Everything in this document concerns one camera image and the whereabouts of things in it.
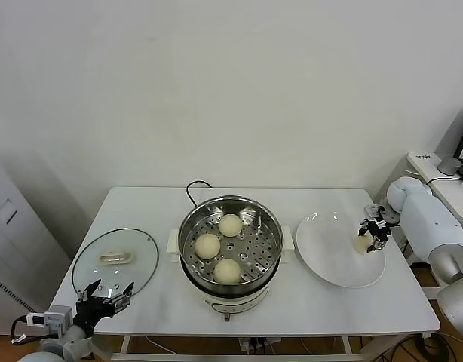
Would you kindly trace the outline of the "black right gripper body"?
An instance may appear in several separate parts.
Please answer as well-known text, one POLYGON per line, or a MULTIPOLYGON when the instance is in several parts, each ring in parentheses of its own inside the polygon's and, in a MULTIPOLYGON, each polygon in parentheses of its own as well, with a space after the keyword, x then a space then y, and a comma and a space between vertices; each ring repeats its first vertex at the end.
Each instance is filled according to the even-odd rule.
POLYGON ((384 220, 378 222, 375 219, 365 219, 363 228, 372 235, 374 241, 387 241, 391 235, 391 228, 384 220))

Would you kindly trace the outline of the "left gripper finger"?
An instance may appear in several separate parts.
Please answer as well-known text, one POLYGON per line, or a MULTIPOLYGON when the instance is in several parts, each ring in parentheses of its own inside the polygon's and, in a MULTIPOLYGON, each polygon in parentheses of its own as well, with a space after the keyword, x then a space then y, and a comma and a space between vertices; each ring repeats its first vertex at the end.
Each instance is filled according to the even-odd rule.
POLYGON ((133 295, 134 282, 131 282, 122 293, 108 298, 105 304, 108 305, 113 312, 120 312, 129 306, 131 297, 133 295))
POLYGON ((94 292, 100 285, 101 280, 98 279, 93 283, 88 284, 83 290, 77 292, 77 302, 99 302, 102 298, 95 296, 94 292))

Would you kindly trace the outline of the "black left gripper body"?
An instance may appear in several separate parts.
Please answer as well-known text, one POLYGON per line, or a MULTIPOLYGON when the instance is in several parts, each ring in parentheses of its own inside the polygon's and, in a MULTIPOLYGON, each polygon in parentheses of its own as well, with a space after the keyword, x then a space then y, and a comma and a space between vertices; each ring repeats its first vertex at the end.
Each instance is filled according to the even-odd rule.
POLYGON ((115 307, 104 297, 89 297, 76 302, 75 325, 93 329, 101 319, 115 315, 115 307))

